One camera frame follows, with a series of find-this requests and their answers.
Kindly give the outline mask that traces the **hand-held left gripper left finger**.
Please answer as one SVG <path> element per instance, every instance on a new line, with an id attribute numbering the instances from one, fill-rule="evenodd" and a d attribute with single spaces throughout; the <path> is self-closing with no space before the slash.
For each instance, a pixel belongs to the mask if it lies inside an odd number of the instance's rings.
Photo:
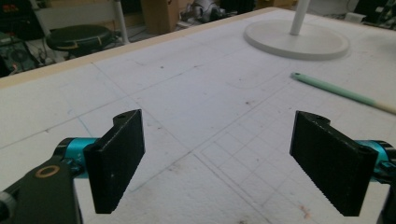
<path id="1" fill-rule="evenodd" d="M 65 138 L 55 149 L 75 162 L 77 177 L 89 178 L 97 214 L 111 214 L 145 154 L 142 111 L 121 113 L 102 136 Z"/>

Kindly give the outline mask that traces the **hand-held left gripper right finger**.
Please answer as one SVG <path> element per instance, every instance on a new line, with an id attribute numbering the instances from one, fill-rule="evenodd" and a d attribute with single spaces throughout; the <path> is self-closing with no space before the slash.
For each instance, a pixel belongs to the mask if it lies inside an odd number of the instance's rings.
<path id="1" fill-rule="evenodd" d="M 372 181 L 389 185 L 380 213 L 396 217 L 396 148 L 380 140 L 353 140 L 316 114 L 295 115 L 290 155 L 335 209 L 357 217 Z"/>

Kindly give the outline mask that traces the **white round stand base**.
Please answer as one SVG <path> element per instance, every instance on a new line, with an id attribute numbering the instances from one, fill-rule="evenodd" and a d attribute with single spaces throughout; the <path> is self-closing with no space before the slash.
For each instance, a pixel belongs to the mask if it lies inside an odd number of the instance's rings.
<path id="1" fill-rule="evenodd" d="M 257 49 L 296 60 L 334 60 L 349 51 L 349 40 L 334 30 L 305 23 L 293 35 L 291 27 L 291 21 L 256 21 L 245 29 L 244 38 Z"/>

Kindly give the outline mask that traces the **black round stool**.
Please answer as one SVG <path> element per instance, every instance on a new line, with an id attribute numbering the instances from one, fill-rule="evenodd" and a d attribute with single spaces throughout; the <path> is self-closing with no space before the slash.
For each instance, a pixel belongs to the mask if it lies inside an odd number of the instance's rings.
<path id="1" fill-rule="evenodd" d="M 68 52 L 75 57 L 104 49 L 115 40 L 112 31 L 101 25 L 75 25 L 53 30 L 46 36 L 50 49 Z"/>

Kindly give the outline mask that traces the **white stand pole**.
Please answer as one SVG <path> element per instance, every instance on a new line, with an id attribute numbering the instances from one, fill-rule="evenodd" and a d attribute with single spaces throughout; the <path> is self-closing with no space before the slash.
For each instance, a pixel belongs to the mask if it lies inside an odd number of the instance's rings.
<path id="1" fill-rule="evenodd" d="M 308 10 L 310 0 L 298 0 L 297 8 L 295 10 L 294 19 L 290 27 L 291 35 L 298 35 L 302 29 L 304 16 Z"/>

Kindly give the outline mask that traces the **brown cardboard box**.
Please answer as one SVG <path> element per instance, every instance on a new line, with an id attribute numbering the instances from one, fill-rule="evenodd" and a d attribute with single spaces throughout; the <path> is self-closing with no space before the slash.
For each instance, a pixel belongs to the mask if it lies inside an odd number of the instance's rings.
<path id="1" fill-rule="evenodd" d="M 176 30 L 179 21 L 178 0 L 141 0 L 147 31 L 163 35 Z"/>

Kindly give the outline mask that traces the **grey machine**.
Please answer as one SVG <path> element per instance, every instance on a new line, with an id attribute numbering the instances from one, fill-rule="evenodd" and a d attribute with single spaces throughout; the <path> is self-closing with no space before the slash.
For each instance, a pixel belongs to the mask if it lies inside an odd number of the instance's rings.
<path id="1" fill-rule="evenodd" d="M 186 5 L 179 16 L 182 21 L 195 20 L 201 23 L 208 23 L 225 19 L 235 14 L 235 11 L 227 11 L 219 7 L 215 0 L 194 0 Z"/>

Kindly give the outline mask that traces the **white chair frame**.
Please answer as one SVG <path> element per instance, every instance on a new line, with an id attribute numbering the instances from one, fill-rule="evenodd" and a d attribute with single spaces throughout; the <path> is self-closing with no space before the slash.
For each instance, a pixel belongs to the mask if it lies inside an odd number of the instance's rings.
<path id="1" fill-rule="evenodd" d="M 39 7 L 36 0 L 29 1 L 45 35 L 49 35 L 51 30 L 67 26 L 114 21 L 119 26 L 122 43 L 129 44 L 120 0 L 45 8 Z"/>

